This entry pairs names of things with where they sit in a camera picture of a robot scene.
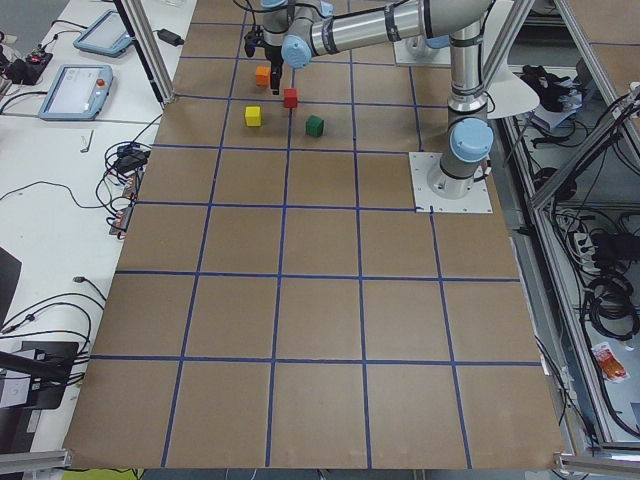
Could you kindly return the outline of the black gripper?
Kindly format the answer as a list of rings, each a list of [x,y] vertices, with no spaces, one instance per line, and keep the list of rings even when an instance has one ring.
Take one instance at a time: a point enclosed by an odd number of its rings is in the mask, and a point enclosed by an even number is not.
[[[281,46],[266,44],[264,47],[265,57],[271,64],[271,71],[269,77],[269,85],[273,95],[280,94],[280,85],[282,78],[282,66],[284,63],[282,57]]]

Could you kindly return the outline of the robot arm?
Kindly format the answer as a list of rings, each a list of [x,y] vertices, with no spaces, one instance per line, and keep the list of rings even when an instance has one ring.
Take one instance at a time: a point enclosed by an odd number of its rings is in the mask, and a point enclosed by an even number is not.
[[[451,98],[464,104],[486,95],[502,54],[482,65],[483,36],[495,1],[394,1],[336,15],[328,1],[262,1],[261,23],[245,36],[245,53],[257,48],[271,62],[270,85],[279,91],[282,66],[306,67],[314,57],[384,42],[446,37],[451,54]]]
[[[494,142],[483,74],[485,22],[492,6],[491,1],[426,1],[423,5],[426,35],[446,36],[451,54],[447,147],[428,174],[432,191],[446,199],[468,194]]]

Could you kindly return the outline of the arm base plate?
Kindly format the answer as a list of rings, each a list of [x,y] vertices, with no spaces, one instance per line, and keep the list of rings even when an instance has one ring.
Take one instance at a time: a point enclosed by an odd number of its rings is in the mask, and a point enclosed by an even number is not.
[[[411,37],[393,44],[395,63],[405,67],[449,68],[451,55],[447,35]]]
[[[410,152],[409,165],[415,210],[419,213],[491,214],[486,178],[480,166],[463,180],[447,176],[441,153]]]

